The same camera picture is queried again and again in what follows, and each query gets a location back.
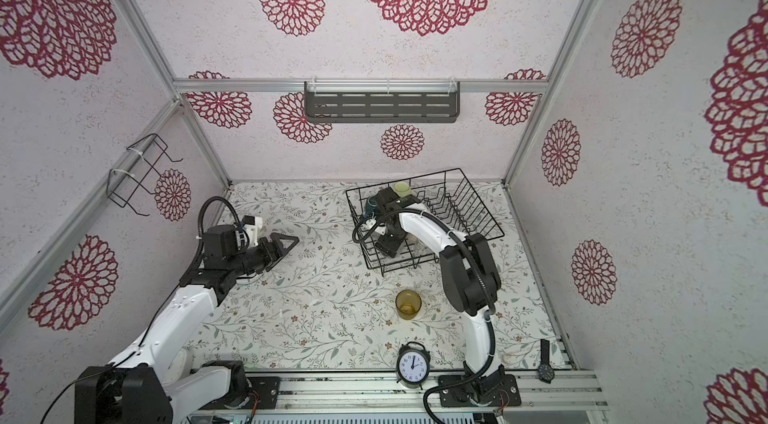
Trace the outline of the amber glass cup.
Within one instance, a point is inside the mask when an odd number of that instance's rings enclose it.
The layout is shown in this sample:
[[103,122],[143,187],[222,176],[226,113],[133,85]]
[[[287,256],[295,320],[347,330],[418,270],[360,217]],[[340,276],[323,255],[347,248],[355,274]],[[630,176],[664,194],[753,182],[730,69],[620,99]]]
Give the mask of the amber glass cup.
[[401,319],[412,320],[421,311],[422,298],[416,291],[404,289],[395,297],[395,307]]

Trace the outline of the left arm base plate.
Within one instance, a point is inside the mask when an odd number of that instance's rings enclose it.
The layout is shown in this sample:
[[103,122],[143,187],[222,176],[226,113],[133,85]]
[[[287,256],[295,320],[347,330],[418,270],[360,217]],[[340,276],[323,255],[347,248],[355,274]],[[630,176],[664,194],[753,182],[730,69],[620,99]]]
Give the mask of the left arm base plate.
[[244,409],[274,410],[280,394],[281,379],[276,376],[247,377]]

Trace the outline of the dark green mug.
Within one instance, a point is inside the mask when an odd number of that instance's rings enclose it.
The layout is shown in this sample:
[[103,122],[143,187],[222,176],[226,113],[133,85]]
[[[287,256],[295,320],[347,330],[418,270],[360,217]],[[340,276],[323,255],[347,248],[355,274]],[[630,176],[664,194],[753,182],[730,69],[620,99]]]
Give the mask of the dark green mug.
[[375,218],[380,214],[378,201],[375,196],[369,197],[364,205],[364,215],[367,218]]

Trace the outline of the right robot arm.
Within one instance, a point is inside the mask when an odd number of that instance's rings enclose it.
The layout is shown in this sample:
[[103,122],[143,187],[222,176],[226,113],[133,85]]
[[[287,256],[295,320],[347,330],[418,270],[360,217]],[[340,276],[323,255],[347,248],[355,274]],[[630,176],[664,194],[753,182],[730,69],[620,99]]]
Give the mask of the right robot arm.
[[476,400],[483,399],[498,389],[504,375],[493,324],[501,279],[487,238],[449,226],[416,196],[401,197],[390,187],[379,190],[374,202],[376,212],[361,219],[353,239],[361,242],[375,234],[375,248],[390,258],[399,254],[407,236],[432,251],[443,292],[461,314],[466,343],[462,385]]

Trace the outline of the black wire dish rack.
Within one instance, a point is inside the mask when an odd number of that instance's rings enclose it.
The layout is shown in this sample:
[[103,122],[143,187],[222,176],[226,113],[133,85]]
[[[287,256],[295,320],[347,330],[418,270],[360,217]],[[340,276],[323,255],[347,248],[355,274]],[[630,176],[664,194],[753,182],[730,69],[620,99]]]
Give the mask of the black wire dish rack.
[[505,236],[459,168],[349,188],[345,198],[354,242],[366,267],[381,274],[438,262],[455,238]]

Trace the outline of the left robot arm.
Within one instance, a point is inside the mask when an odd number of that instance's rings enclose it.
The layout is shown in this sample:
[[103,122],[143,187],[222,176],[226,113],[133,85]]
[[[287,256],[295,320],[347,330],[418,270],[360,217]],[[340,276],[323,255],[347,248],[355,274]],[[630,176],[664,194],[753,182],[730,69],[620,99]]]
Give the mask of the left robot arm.
[[277,232],[258,236],[250,222],[200,233],[192,263],[147,329],[108,364],[88,367],[76,379],[75,422],[182,423],[209,405],[251,405],[256,396],[239,360],[208,362],[170,384],[163,378],[238,279],[271,271],[298,242]]

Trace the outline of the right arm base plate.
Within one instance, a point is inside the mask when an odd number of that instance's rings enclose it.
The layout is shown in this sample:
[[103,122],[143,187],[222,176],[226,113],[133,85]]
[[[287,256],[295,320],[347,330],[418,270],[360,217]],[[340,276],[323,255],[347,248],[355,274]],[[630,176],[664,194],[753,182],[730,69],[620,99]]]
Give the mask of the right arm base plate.
[[451,387],[439,393],[440,405],[459,407],[519,407],[521,393],[516,378],[511,374],[495,372],[473,383]]

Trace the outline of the light green mug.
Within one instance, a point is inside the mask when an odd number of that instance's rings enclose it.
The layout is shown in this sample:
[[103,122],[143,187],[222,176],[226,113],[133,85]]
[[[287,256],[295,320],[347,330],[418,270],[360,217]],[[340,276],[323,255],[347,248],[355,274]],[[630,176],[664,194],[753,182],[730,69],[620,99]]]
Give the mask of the light green mug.
[[392,186],[392,189],[399,198],[404,198],[412,194],[411,186],[407,181],[396,182]]

